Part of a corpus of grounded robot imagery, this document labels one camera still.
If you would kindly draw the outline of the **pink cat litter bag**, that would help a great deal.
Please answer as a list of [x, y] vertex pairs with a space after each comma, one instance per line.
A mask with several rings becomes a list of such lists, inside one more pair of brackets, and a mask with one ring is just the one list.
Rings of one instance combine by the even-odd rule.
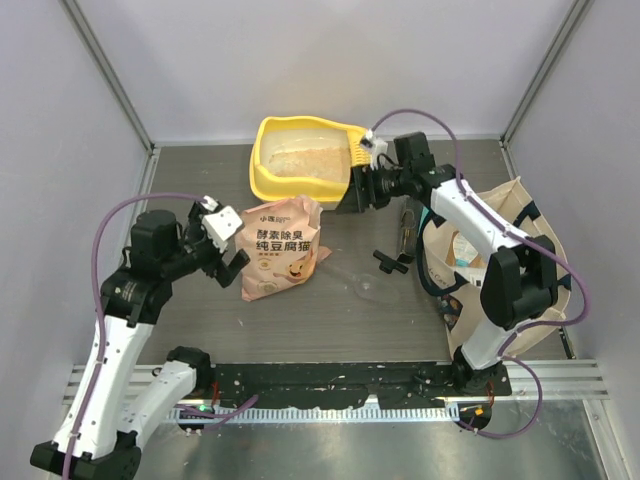
[[294, 286], [313, 275], [331, 254], [320, 244], [322, 207], [300, 195], [265, 203], [241, 213], [244, 227], [235, 246], [250, 263], [242, 270], [242, 298], [251, 302]]

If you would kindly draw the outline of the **black bag clip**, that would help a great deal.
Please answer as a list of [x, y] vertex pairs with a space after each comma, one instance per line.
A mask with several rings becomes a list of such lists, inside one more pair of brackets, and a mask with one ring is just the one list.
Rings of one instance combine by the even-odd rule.
[[380, 250], [374, 250], [373, 257], [379, 261], [379, 269], [386, 274], [392, 274], [394, 271], [406, 274], [409, 270], [409, 265], [414, 260], [414, 256], [406, 254], [400, 254], [397, 258], [392, 258]]

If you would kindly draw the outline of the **clear plastic scoop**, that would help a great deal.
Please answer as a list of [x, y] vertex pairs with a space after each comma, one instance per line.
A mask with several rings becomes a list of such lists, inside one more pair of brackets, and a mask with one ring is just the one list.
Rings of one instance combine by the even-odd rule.
[[400, 300], [399, 290], [387, 280], [368, 273], [354, 273], [326, 261], [319, 268], [349, 283], [363, 300], [379, 304], [395, 304]]

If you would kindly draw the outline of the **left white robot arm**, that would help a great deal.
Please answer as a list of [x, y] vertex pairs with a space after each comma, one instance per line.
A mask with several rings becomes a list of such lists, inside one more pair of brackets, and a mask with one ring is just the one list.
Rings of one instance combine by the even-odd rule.
[[213, 385], [207, 353], [169, 352], [160, 373], [127, 403], [140, 353], [177, 280], [197, 271], [228, 287], [248, 264], [238, 250], [223, 256], [243, 226], [230, 206], [195, 203], [185, 225], [167, 210], [140, 214], [131, 228], [124, 263], [100, 288], [102, 319], [70, 410], [53, 439], [36, 445], [30, 463], [64, 479], [132, 479], [150, 436], [184, 397], [205, 397]]

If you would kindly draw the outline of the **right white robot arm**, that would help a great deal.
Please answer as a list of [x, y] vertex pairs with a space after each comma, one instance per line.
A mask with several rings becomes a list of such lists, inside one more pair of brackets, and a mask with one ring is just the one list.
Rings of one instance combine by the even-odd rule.
[[386, 142], [373, 131], [361, 136], [358, 146], [369, 162], [352, 167], [349, 186], [336, 210], [380, 209], [394, 197], [409, 197], [430, 215], [453, 224], [483, 258], [480, 320], [455, 350], [451, 366], [451, 385], [472, 395], [495, 374], [508, 339], [556, 304], [555, 246], [549, 237], [532, 237], [497, 215], [454, 166], [437, 165], [424, 133], [406, 134], [393, 143], [396, 158], [391, 160]]

